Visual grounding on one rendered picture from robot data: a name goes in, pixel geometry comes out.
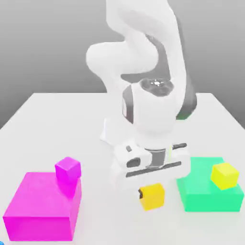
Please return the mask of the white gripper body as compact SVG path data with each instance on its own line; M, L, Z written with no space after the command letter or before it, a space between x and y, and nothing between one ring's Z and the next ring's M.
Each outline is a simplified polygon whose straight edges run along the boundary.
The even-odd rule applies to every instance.
M164 164L159 169L149 169L146 173L126 176L124 170L116 160L112 163L112 186L116 190L139 189L140 187L160 183L163 186L170 181L187 176L190 173L190 154L187 149L173 150L170 163Z

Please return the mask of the small orange cube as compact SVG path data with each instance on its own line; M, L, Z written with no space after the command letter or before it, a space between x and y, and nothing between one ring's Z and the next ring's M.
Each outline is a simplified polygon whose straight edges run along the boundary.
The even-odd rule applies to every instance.
M165 201L165 190L160 183L140 187L143 198L139 199L145 211L162 207Z

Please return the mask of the small yellow cube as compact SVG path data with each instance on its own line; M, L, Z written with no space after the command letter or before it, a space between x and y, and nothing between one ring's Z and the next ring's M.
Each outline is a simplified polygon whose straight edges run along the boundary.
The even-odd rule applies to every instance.
M230 189L237 185L239 171L229 163L212 166L211 181L220 189Z

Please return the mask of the small magenta cube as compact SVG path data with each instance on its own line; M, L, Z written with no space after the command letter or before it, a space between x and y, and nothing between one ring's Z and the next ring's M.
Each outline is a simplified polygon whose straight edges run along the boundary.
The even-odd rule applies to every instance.
M56 177L65 183L76 181L81 177L81 163L71 157L65 157L55 164Z

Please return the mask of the large green box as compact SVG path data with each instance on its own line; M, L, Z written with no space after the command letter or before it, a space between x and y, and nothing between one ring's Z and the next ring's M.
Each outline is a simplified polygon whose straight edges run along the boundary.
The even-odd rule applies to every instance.
M176 180L179 194L187 212L238 212L244 192L235 187L220 190L212 181L212 167L223 163L221 157L191 157L191 171Z

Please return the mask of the large magenta box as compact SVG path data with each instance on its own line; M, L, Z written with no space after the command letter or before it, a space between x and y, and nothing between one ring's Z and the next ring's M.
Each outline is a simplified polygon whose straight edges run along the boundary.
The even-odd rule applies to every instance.
M25 174L3 220L11 241L72 241L81 181L60 181L54 172Z

